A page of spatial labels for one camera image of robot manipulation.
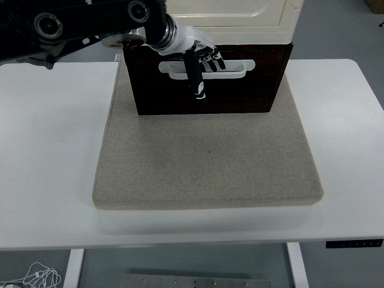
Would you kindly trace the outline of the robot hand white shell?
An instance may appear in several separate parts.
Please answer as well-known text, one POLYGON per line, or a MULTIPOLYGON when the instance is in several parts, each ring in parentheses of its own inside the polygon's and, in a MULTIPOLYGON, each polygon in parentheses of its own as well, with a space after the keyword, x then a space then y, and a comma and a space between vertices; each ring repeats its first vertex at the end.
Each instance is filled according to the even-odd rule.
POLYGON ((151 44, 150 48, 161 56, 178 55, 182 57, 188 84, 197 102, 205 107, 206 94, 203 82, 202 64, 206 62, 211 71, 226 65, 213 39, 193 26, 175 24, 169 26, 169 35, 160 44, 151 44))

